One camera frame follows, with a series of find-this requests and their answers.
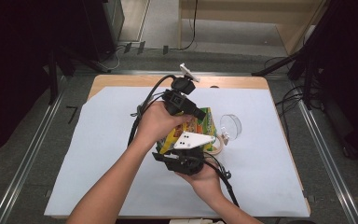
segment white paper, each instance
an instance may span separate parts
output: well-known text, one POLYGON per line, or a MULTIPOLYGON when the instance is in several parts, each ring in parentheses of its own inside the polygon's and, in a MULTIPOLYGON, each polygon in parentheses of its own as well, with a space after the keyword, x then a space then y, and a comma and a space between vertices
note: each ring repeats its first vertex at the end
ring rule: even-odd
MULTIPOLYGON (((46 216, 69 216, 90 187, 125 150, 134 118, 151 88, 108 87, 82 108, 46 216)), ((268 90, 195 89, 188 98, 210 107, 216 128, 236 115, 241 135, 217 156, 241 209, 254 217, 308 217, 296 167, 268 90)), ((124 203, 122 217, 217 217, 179 176, 147 154, 124 203)), ((222 190, 229 198, 226 187, 222 190)))

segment snack bag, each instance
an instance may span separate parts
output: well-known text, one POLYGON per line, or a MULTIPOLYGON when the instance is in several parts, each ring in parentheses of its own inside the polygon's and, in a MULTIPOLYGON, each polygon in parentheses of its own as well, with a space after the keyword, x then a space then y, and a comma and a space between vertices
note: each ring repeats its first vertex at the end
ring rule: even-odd
MULTIPOLYGON (((191 119, 189 122, 176 126, 164 139, 157 142, 157 151, 159 154, 165 154, 168 150, 173 149, 182 132, 202 133, 210 136, 216 136, 216 128, 213 124, 213 118, 210 107, 201 108, 206 116, 204 120, 197 118, 191 119)), ((213 142, 201 146, 204 151, 213 151, 213 142)))

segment hand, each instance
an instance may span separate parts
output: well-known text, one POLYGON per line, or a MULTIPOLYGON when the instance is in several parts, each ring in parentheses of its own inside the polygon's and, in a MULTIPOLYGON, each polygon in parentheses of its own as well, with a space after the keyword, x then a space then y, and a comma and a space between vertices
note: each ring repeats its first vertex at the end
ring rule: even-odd
POLYGON ((210 166, 204 164, 201 171, 194 175, 183 175, 176 173, 187 181, 197 195, 207 204, 211 204, 213 200, 225 197, 220 188, 220 179, 216 171, 210 166))
POLYGON ((153 146, 158 140, 166 137, 174 127, 191 118, 191 115, 172 116, 165 109, 163 102, 155 102, 142 116, 134 140, 142 139, 145 144, 153 146))

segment power cord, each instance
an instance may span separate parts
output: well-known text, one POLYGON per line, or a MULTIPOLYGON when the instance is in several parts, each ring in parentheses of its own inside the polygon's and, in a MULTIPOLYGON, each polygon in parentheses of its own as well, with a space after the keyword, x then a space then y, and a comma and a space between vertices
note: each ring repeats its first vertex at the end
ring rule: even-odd
POLYGON ((111 68, 111 67, 107 67, 105 65, 103 65, 102 63, 98 63, 98 65, 102 66, 103 68, 105 68, 107 70, 107 72, 111 72, 112 70, 117 69, 120 66, 120 58, 118 58, 118 52, 121 51, 124 48, 120 48, 118 50, 116 50, 116 58, 117 58, 117 64, 115 67, 111 68))

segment tripod leg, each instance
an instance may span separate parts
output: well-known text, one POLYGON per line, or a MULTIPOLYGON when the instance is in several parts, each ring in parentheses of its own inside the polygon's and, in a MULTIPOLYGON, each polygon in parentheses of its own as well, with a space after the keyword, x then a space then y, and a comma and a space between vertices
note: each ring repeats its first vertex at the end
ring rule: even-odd
POLYGON ((94 71, 96 72, 103 72, 104 71, 98 67, 95 63, 92 63, 91 61, 89 61, 88 59, 76 54, 75 52, 71 51, 70 49, 68 48, 61 48, 61 50, 68 54, 70 57, 74 58, 74 59, 77 59, 79 60, 81 63, 85 64, 86 66, 88 66, 89 68, 93 69, 94 71))
POLYGON ((296 53, 290 55, 289 57, 287 58, 284 58, 283 60, 280 60, 278 61, 277 63, 273 64, 272 66, 264 69, 264 70, 261 70, 259 72, 255 72, 255 73, 252 73, 252 77, 263 77, 263 76, 266 76, 268 75, 269 73, 277 70, 278 68, 282 67, 282 66, 285 66, 287 65, 288 63, 290 62, 293 62, 294 60, 296 60, 299 56, 301 56, 302 53, 301 53, 301 50, 297 51, 296 53))

